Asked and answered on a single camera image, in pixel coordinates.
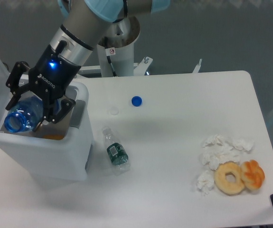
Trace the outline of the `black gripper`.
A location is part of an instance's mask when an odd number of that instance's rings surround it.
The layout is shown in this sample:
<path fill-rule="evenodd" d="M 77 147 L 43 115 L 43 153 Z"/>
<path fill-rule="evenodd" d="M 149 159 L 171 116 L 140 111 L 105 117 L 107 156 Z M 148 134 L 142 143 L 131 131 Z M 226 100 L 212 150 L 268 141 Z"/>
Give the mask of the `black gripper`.
<path fill-rule="evenodd" d="M 65 43 L 59 43 L 56 49 L 48 45 L 31 69 L 25 61 L 16 62 L 6 81 L 6 86 L 12 93 L 12 98 L 5 107 L 7 111 L 17 104 L 22 94 L 28 91 L 42 99 L 43 114 L 33 128 L 33 132 L 36 132 L 44 121 L 53 124 L 60 122 L 76 105 L 75 100 L 65 97 L 60 101 L 60 110 L 54 113 L 57 100 L 65 94 L 66 88 L 81 68 L 60 55 L 65 47 Z M 20 79 L 26 72 L 28 72 L 28 83 L 19 86 Z"/>

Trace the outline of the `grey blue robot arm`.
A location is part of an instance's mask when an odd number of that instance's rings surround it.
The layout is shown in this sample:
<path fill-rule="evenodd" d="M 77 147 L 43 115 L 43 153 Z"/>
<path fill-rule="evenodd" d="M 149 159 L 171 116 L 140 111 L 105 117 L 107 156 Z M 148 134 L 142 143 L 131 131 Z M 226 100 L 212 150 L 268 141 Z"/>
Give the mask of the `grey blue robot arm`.
<path fill-rule="evenodd" d="M 55 102 L 87 61 L 94 47 L 116 21 L 143 13 L 165 10 L 168 0 L 73 0 L 70 12 L 33 68 L 16 62 L 6 86 L 13 97 L 6 110 L 14 107 L 22 94 L 31 91 L 43 102 L 43 110 L 32 130 L 44 122 L 60 122 L 75 106 L 65 98 L 54 113 Z"/>

